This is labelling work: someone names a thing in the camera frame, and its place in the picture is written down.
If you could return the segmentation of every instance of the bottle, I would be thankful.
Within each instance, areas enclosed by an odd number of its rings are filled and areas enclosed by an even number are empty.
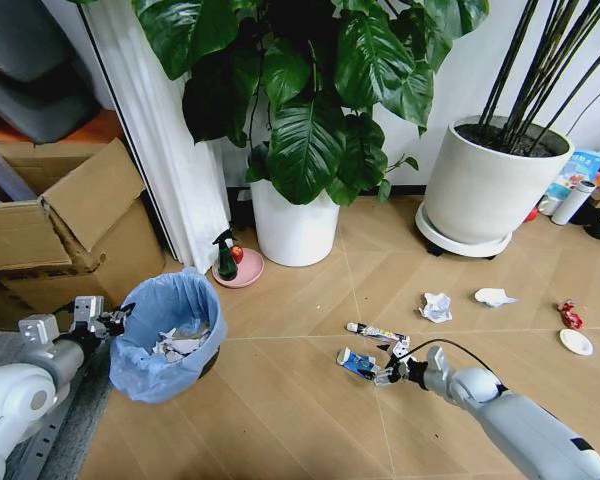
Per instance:
[[[580,180],[569,196],[560,204],[551,216],[551,221],[557,225],[566,225],[571,217],[578,211],[596,186],[588,180]]]
[[[218,245],[218,275],[221,279],[229,282],[238,276],[238,266],[227,246],[227,240],[235,240],[231,230],[225,230],[213,241]]]

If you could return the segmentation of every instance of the green spray bottle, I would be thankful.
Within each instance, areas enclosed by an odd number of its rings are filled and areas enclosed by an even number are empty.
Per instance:
[[[218,275],[221,279],[229,282],[236,278],[238,275],[238,266],[236,261],[233,259],[229,247],[227,246],[227,240],[235,240],[231,234],[231,230],[225,230],[218,238],[213,242],[214,245],[218,245]]]

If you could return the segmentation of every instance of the white curtain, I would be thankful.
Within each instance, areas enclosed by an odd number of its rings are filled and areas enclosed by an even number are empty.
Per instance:
[[[206,272],[217,256],[211,242],[228,228],[221,159],[211,145],[194,145],[182,116],[184,80],[166,77],[130,3],[83,8],[176,256]]]

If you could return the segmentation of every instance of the white flower pot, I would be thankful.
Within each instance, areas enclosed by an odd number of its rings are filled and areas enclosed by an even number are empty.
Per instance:
[[[502,239],[518,228],[573,153],[571,142],[552,131],[543,142],[561,154],[545,158],[489,150],[456,132],[456,126],[478,123],[479,118],[449,125],[424,199],[435,228],[465,244]],[[505,120],[495,117],[493,124],[502,126]],[[540,131],[532,125],[529,134]]]
[[[251,184],[258,243],[280,265],[304,267],[331,252],[340,207],[322,192],[308,205],[293,205],[268,180]]]

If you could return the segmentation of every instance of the toothpaste tube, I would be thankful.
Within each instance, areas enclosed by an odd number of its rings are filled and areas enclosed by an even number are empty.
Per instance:
[[[409,345],[409,336],[401,333],[393,333],[388,330],[382,330],[381,328],[371,327],[364,323],[348,323],[347,330],[358,335],[365,337],[375,338],[382,342],[402,342],[406,341],[407,346]]]
[[[367,380],[373,380],[379,371],[375,357],[358,355],[352,352],[349,347],[344,347],[340,350],[336,361],[350,372]]]

